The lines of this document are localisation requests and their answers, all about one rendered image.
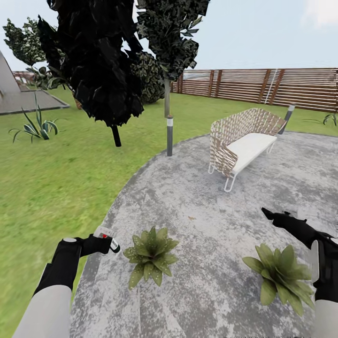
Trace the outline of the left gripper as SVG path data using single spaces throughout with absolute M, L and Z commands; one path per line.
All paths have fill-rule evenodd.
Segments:
M 89 237 L 92 242 L 92 250 L 89 254 L 101 252 L 104 254 L 108 254 L 111 246 L 112 239 L 111 238 L 97 238 L 93 234 Z

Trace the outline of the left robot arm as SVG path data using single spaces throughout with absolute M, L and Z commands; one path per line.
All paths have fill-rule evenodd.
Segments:
M 96 252 L 108 254 L 112 238 L 116 237 L 116 231 L 99 226 L 89 238 L 62 239 L 12 338 L 69 338 L 71 297 L 79 259 Z

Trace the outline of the insectifuge atomizer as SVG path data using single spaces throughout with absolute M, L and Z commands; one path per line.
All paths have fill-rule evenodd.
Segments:
M 121 250 L 121 246 L 117 243 L 117 241 L 115 240 L 115 238 L 112 238 L 110 249 L 114 253 L 118 253 Z

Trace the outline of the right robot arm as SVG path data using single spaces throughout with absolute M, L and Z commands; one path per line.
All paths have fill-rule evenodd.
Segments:
M 338 338 L 338 238 L 314 230 L 306 215 L 317 217 L 317 210 L 291 207 L 293 213 L 262 212 L 272 224 L 284 228 L 310 249 L 312 281 L 316 288 L 312 338 Z

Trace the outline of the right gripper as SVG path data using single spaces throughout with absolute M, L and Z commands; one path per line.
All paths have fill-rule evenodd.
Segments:
M 298 220 L 293 216 L 290 216 L 289 212 L 284 211 L 283 214 L 272 213 L 269 210 L 262 208 L 262 212 L 269 220 L 273 220 L 272 224 L 278 228 L 284 228 L 297 238 L 297 233 L 304 227 L 309 227 L 307 220 Z

